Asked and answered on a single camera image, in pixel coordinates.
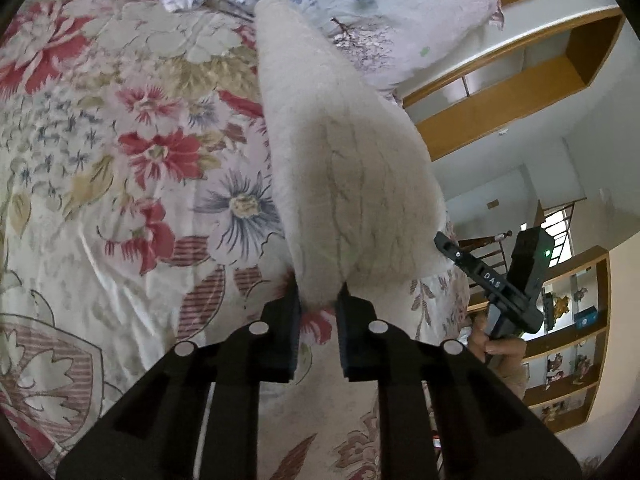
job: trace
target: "floral bedsheet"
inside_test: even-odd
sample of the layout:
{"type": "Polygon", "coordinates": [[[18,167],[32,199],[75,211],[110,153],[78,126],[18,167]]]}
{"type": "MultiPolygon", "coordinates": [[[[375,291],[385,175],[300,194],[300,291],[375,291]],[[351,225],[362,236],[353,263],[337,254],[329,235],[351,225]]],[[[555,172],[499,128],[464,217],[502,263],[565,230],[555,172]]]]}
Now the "floral bedsheet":
{"type": "MultiPolygon", "coordinates": [[[[172,345],[282,294],[275,171],[249,23],[23,5],[0,43],[0,410],[47,471],[172,345]]],[[[354,293],[428,342],[468,302],[455,269],[354,293]]],[[[260,393],[259,477],[378,478],[375,386],[342,377],[330,307],[300,345],[294,384],[260,393]]]]}

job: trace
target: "blue box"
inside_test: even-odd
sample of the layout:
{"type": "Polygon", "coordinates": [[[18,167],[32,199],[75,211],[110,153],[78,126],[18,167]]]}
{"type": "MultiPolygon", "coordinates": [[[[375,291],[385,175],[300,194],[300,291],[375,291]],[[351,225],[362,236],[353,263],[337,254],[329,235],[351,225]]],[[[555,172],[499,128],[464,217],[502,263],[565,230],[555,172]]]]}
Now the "blue box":
{"type": "Polygon", "coordinates": [[[594,324],[597,319],[598,309],[595,306],[590,306],[588,309],[582,310],[575,315],[575,327],[578,329],[585,328],[589,325],[594,324]]]}

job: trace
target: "silver rivet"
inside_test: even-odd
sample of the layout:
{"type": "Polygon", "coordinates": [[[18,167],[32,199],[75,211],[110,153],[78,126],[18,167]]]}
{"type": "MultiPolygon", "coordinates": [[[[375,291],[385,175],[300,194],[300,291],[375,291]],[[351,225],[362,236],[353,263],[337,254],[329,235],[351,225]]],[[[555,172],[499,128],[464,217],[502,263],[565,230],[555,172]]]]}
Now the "silver rivet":
{"type": "Polygon", "coordinates": [[[383,334],[387,330],[389,330],[389,325],[384,321],[380,321],[379,319],[369,323],[369,331],[373,332],[374,334],[383,334]]]}
{"type": "Polygon", "coordinates": [[[196,345],[191,341],[180,341],[174,346],[174,352],[180,357],[187,357],[187,355],[192,354],[195,349],[196,345]]]}
{"type": "Polygon", "coordinates": [[[253,335],[264,335],[269,331],[269,325],[263,321],[256,321],[249,325],[249,332],[253,335]]]}
{"type": "Polygon", "coordinates": [[[464,348],[462,346],[462,343],[460,341],[456,341],[455,339],[449,339],[448,341],[445,341],[442,347],[447,354],[451,355],[458,355],[462,353],[462,349],[464,348]]]}

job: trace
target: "towel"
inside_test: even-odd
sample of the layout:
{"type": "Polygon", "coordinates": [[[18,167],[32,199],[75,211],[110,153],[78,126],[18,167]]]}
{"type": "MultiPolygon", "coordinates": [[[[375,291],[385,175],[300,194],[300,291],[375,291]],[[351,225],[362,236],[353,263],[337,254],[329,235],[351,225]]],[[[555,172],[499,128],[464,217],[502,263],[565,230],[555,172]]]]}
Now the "towel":
{"type": "Polygon", "coordinates": [[[273,196],[309,308],[361,287],[431,276],[446,207],[407,114],[284,0],[255,9],[273,196]]]}

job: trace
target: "hand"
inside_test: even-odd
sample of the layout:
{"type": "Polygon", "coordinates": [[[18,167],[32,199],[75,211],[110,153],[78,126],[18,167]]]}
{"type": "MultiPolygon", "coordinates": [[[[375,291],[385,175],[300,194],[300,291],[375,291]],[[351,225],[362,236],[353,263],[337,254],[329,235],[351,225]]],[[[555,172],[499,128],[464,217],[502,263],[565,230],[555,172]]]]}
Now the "hand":
{"type": "Polygon", "coordinates": [[[468,340],[469,351],[484,363],[484,354],[502,356],[497,366],[491,366],[495,374],[522,398],[526,388],[526,374],[522,367],[522,360],[527,351],[527,342],[517,337],[491,341],[484,333],[486,316],[478,314],[474,319],[471,335],[468,340]]]}

